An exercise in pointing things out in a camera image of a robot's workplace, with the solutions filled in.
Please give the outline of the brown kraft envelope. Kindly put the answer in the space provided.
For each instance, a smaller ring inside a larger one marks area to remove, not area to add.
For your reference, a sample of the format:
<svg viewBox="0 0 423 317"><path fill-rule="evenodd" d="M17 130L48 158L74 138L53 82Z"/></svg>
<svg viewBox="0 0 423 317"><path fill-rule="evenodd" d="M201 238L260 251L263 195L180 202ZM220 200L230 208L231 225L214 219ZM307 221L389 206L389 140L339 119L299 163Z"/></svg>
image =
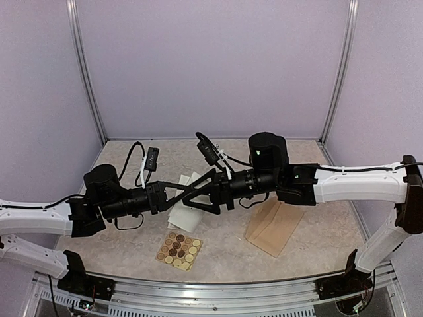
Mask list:
<svg viewBox="0 0 423 317"><path fill-rule="evenodd" d="M258 206L250 218L245 238L277 258L304 216L304 211L272 197Z"/></svg>

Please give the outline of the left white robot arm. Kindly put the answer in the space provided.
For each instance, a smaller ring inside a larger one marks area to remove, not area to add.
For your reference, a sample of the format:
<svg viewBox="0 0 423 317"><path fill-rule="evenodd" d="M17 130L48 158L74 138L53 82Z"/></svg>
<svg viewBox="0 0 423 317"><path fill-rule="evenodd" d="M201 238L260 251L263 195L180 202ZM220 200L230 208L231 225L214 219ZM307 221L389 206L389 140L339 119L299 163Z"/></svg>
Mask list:
<svg viewBox="0 0 423 317"><path fill-rule="evenodd" d="M20 264L67 284L80 294L88 293L93 280L79 254L44 248L19 238L20 234L55 234L71 238L94 236L106 221L143 212L166 211L190 193L188 186L152 182L142 188L120 185L117 171L102 164L84 176L85 194L65 197L55 203L34 205L1 202L1 260Z"/></svg>

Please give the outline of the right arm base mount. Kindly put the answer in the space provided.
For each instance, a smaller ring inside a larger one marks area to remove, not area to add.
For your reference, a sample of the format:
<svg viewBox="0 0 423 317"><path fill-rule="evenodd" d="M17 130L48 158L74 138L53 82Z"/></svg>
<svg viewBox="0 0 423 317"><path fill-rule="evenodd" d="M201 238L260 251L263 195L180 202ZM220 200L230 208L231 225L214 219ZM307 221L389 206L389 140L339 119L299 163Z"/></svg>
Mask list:
<svg viewBox="0 0 423 317"><path fill-rule="evenodd" d="M343 273L331 277L323 277L315 281L320 300L349 295L373 287L371 273L360 272L356 269L354 260L357 249L349 256Z"/></svg>

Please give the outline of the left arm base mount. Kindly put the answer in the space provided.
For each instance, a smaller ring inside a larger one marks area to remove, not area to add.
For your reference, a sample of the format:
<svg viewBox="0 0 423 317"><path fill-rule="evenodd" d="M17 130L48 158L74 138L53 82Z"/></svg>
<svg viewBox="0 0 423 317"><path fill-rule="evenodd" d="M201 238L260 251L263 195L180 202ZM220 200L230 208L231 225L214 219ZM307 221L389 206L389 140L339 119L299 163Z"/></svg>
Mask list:
<svg viewBox="0 0 423 317"><path fill-rule="evenodd" d="M63 253L67 259L67 273L58 279L57 288L92 299L110 301L116 286L115 280L88 274L78 253L70 250Z"/></svg>

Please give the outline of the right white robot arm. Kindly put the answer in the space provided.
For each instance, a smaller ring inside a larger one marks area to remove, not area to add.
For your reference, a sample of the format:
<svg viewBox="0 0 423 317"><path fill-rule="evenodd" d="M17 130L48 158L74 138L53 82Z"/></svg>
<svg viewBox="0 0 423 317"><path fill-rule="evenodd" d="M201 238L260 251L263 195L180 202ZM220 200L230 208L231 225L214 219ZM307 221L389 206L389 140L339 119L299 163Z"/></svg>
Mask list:
<svg viewBox="0 0 423 317"><path fill-rule="evenodd" d="M329 167L289 163L286 140L270 132L249 137L250 170L226 174L214 170L210 182L183 198L183 204L218 215L221 205L275 192L289 205L315 206L332 201L388 201L394 208L364 246L348 257L338 288L352 293L377 265L409 236L422 233L422 175L412 155L400 162L368 167Z"/></svg>

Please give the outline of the ornate bordered letter paper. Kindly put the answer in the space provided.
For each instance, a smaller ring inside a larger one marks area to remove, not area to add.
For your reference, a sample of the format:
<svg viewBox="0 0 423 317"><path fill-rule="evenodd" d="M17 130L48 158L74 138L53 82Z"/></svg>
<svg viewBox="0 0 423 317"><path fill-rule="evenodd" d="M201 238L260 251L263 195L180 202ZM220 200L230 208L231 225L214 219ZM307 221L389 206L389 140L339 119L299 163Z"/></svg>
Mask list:
<svg viewBox="0 0 423 317"><path fill-rule="evenodd" d="M180 175L180 185L190 185L193 181L196 181L200 175L197 172L193 172L191 176ZM189 233L193 233L196 227L200 224L203 211L193 209L183 205L182 200L173 206L168 216L168 229L181 229Z"/></svg>

